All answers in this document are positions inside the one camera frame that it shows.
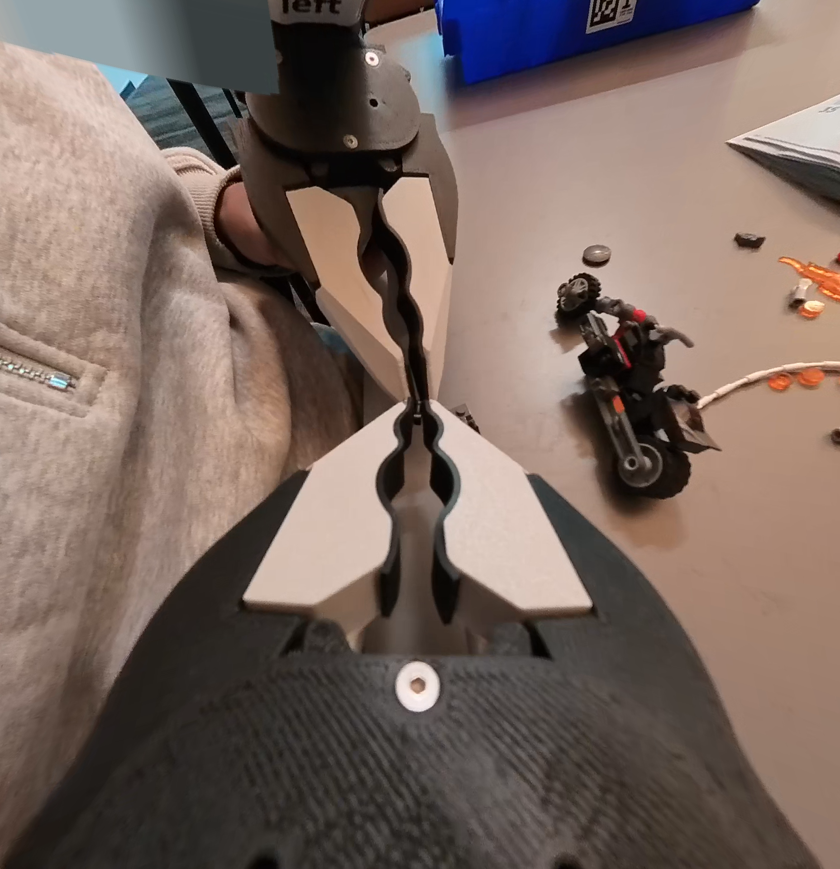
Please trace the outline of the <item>tagged blue storage bin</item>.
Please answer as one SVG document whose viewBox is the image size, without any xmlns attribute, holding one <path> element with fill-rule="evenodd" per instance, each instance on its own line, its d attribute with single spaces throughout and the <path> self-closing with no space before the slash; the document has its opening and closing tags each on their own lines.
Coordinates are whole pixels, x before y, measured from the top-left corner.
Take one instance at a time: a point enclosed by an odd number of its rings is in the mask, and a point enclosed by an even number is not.
<svg viewBox="0 0 840 869">
<path fill-rule="evenodd" d="M 756 1 L 437 1 L 461 84 L 491 81 L 747 12 Z"/>
</svg>

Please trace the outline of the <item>lego instruction booklet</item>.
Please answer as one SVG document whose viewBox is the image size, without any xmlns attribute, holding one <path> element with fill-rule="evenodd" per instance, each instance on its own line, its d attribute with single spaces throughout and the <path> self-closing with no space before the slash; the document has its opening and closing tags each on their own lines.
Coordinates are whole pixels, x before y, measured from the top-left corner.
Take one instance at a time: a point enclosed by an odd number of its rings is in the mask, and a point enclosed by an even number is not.
<svg viewBox="0 0 840 869">
<path fill-rule="evenodd" d="M 736 136 L 727 145 L 796 186 L 840 204 L 840 94 Z"/>
</svg>

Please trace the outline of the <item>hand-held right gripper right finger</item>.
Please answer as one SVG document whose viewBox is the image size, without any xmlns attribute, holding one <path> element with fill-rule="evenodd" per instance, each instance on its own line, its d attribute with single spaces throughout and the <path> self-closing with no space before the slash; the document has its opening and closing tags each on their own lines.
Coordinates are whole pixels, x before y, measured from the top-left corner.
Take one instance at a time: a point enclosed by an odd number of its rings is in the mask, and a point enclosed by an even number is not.
<svg viewBox="0 0 840 869">
<path fill-rule="evenodd" d="M 445 625 L 489 640 L 501 624 L 579 617 L 591 598 L 530 475 L 437 401 L 422 405 L 442 505 L 432 595 Z"/>
</svg>

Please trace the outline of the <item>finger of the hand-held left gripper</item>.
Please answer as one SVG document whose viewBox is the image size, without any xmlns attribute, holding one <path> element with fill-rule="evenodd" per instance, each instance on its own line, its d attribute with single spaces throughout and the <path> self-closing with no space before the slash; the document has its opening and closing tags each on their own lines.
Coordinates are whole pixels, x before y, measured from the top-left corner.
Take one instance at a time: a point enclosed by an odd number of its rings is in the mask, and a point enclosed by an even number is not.
<svg viewBox="0 0 840 869">
<path fill-rule="evenodd" d="M 398 347 L 383 320 L 382 299 L 360 265 L 360 223 L 352 203 L 324 189 L 286 195 L 310 256 L 317 304 L 365 371 L 395 401 L 421 396 L 421 368 Z"/>
<path fill-rule="evenodd" d="M 384 194 L 382 210 L 410 259 L 410 296 L 422 320 L 429 395 L 436 401 L 444 373 L 453 266 L 430 180 L 402 177 Z"/>
</svg>

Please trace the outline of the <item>branched orange lego flame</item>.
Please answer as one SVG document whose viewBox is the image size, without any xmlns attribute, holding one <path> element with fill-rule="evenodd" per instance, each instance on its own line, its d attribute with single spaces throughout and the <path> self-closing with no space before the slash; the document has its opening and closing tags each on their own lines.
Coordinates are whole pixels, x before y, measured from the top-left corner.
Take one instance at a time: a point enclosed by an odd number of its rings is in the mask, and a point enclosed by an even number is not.
<svg viewBox="0 0 840 869">
<path fill-rule="evenodd" d="M 840 272 L 815 263 L 802 263 L 791 257 L 780 257 L 779 263 L 791 266 L 804 279 L 816 284 L 827 297 L 840 301 Z"/>
</svg>

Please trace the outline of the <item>black lego motorcycle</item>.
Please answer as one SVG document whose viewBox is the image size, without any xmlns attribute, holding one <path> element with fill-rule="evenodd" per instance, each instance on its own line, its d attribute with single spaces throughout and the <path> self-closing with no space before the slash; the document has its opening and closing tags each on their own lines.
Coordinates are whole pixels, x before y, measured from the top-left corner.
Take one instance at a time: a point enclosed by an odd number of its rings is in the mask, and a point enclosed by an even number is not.
<svg viewBox="0 0 840 869">
<path fill-rule="evenodd" d="M 699 409 L 701 396 L 666 383 L 666 349 L 695 344 L 682 331 L 622 299 L 605 296 L 597 277 L 576 274 L 557 288 L 556 322 L 575 325 L 578 362 L 613 450 L 625 494 L 664 501 L 690 481 L 690 455 L 720 451 Z"/>
</svg>

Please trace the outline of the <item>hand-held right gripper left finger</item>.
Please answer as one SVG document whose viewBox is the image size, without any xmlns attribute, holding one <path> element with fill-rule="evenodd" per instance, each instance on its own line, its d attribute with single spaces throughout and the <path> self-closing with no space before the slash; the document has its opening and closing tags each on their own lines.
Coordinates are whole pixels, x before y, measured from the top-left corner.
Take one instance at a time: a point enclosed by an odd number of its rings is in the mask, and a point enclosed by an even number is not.
<svg viewBox="0 0 840 869">
<path fill-rule="evenodd" d="M 393 494 L 386 462 L 399 460 L 413 421 L 411 402 L 394 405 L 307 470 L 242 601 L 251 610 L 336 623 L 349 646 L 382 617 L 381 580 L 397 562 Z"/>
</svg>

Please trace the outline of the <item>black chair frame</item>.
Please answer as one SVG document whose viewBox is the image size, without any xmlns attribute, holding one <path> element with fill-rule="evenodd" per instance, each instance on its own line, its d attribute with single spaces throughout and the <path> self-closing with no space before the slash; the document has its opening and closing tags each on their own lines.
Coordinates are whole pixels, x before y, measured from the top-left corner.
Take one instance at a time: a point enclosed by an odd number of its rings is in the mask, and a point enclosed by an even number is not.
<svg viewBox="0 0 840 869">
<path fill-rule="evenodd" d="M 238 165 L 233 127 L 247 112 L 233 91 L 147 76 L 121 95 L 161 150 L 193 148 L 221 168 Z"/>
</svg>

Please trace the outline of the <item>person's left hand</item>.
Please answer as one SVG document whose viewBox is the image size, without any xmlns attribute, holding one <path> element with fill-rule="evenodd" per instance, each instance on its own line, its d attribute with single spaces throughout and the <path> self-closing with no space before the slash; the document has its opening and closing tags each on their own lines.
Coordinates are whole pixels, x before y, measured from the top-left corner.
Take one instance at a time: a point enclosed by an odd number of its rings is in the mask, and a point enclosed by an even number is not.
<svg viewBox="0 0 840 869">
<path fill-rule="evenodd" d="M 243 263 L 259 269 L 294 272 L 278 243 L 263 231 L 242 181 L 231 181 L 219 194 L 213 224 L 219 239 Z"/>
</svg>

